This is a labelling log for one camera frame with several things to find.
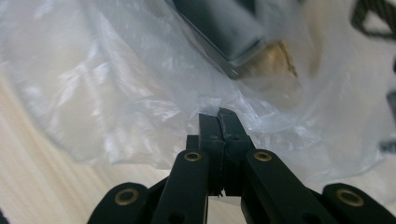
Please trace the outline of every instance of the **light wood surface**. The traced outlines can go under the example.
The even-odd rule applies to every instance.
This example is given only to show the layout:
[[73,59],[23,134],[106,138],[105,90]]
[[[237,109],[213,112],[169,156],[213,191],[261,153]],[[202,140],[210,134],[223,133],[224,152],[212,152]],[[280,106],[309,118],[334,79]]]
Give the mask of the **light wood surface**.
[[[0,208],[11,223],[86,223],[116,185],[135,182],[150,187],[169,174],[147,165],[73,161],[35,128],[1,76],[0,148]],[[384,169],[392,174],[394,163],[387,164]],[[370,190],[370,183],[354,178],[351,184]],[[323,184],[310,187],[320,190]],[[387,208],[396,214],[395,203]],[[246,223],[239,206],[210,200],[208,211],[208,223]]]

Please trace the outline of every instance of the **dark object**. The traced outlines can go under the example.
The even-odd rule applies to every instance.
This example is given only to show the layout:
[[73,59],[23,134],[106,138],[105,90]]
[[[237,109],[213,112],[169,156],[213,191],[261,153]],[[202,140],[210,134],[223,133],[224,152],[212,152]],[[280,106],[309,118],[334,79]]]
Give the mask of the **dark object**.
[[387,95],[387,101],[392,111],[393,119],[396,121],[396,91],[391,91]]
[[200,48],[229,77],[240,76],[244,64],[265,44],[254,0],[166,0],[189,27]]
[[0,224],[8,224],[8,220],[3,216],[1,210],[0,210]]
[[[367,30],[364,27],[364,21],[369,12],[373,12],[385,22],[390,32],[381,33]],[[386,0],[358,0],[351,18],[351,23],[353,27],[364,35],[396,40],[396,7]]]
[[381,152],[396,154],[396,140],[381,142],[379,149],[381,149]]
[[96,223],[206,223],[207,196],[241,196],[247,223],[396,223],[363,191],[345,184],[307,189],[273,152],[255,149],[236,114],[200,116],[169,177],[150,189],[126,183],[92,213]]

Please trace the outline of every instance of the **transparent plastic bag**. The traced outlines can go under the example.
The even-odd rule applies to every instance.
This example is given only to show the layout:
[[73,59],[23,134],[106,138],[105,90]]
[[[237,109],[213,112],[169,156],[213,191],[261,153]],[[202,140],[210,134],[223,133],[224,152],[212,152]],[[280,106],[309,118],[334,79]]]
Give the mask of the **transparent plastic bag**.
[[198,113],[222,106],[302,180],[373,167],[394,133],[394,44],[356,32],[350,1],[267,3],[279,31],[268,39],[285,41],[298,77],[229,79],[164,1],[148,0],[3,1],[2,66],[38,126],[78,161],[170,168]]

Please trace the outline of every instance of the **plastic bag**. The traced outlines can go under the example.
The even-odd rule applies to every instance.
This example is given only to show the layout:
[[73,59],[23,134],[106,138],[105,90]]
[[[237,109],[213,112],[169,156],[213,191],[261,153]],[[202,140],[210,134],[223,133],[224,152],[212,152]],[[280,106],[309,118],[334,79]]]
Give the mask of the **plastic bag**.
[[197,114],[222,106],[302,180],[373,167],[378,141],[394,133],[385,95],[396,87],[395,46],[355,31],[350,1],[305,1],[290,17],[295,1],[266,2],[279,29],[269,39],[288,44],[298,77],[227,78],[165,2],[148,0],[3,1],[2,69],[38,126],[77,161],[170,168],[198,132]]

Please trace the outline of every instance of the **screw hole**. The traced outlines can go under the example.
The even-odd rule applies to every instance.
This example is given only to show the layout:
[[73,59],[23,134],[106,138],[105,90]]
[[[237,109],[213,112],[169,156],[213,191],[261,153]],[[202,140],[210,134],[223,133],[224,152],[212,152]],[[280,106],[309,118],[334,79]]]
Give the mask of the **screw hole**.
[[182,224],[185,221],[185,216],[182,213],[179,212],[174,212],[172,213],[169,218],[168,218],[168,222],[172,223],[172,224]]
[[338,189],[335,192],[335,195],[341,202],[348,205],[354,207],[360,207],[364,205],[363,198],[349,189]]
[[134,203],[139,198],[139,191],[136,189],[128,188],[119,191],[114,198],[116,204],[124,206]]
[[302,219],[306,224],[321,224],[320,217],[315,214],[305,212],[302,215]]
[[201,154],[197,152],[189,152],[186,155],[184,155],[184,159],[187,161],[199,161],[202,158]]
[[254,157],[259,161],[270,161],[272,156],[266,152],[256,152]]

